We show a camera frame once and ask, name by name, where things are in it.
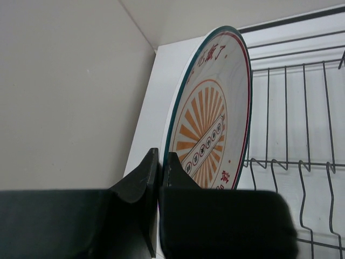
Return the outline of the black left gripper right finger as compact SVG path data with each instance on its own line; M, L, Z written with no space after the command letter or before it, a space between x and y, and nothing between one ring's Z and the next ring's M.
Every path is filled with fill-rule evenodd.
M265 190L203 189L168 155L159 195L166 258L297 258L283 197Z

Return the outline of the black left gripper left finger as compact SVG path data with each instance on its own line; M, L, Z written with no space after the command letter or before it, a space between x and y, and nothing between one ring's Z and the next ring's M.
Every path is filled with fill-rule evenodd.
M107 189L1 192L1 258L154 258L158 150Z

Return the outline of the white plate orange sunburst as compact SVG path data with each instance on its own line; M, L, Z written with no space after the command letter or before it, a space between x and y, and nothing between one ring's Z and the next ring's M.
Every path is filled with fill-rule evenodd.
M160 164L175 153L202 188L235 189L243 169L252 115L252 67L238 30L210 31L190 56L173 94Z

